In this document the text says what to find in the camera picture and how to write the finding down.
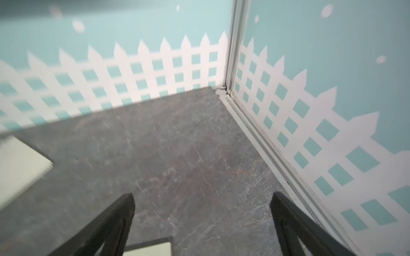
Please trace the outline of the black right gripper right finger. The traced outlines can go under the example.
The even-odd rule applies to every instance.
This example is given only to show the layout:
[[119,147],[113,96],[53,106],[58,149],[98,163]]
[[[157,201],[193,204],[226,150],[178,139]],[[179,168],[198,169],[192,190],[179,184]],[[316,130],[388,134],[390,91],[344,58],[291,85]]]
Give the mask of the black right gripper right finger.
[[283,193],[273,193],[270,210],[284,256],[353,256],[354,253],[317,225]]

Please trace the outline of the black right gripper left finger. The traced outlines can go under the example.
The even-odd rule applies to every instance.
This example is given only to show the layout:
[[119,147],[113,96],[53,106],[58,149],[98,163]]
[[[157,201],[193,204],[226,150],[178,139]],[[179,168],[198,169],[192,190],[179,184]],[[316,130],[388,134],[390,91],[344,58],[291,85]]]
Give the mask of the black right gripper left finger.
[[99,252],[101,256],[121,256],[134,214],[133,195],[124,194],[50,255],[95,256]]

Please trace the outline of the small green spiral notebook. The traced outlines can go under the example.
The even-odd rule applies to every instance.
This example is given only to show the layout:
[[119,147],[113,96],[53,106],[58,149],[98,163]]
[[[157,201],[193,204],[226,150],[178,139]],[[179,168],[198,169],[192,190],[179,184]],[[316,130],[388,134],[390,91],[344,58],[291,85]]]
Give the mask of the small green spiral notebook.
[[123,256],[172,256],[171,243],[165,242],[125,251]]

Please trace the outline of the cream spiral notebook with label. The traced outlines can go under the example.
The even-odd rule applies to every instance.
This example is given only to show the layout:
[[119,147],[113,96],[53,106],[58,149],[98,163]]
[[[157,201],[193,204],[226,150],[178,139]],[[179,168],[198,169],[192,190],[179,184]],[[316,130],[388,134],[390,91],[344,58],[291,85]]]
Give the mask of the cream spiral notebook with label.
[[14,136],[1,140],[1,209],[53,168],[47,157]]

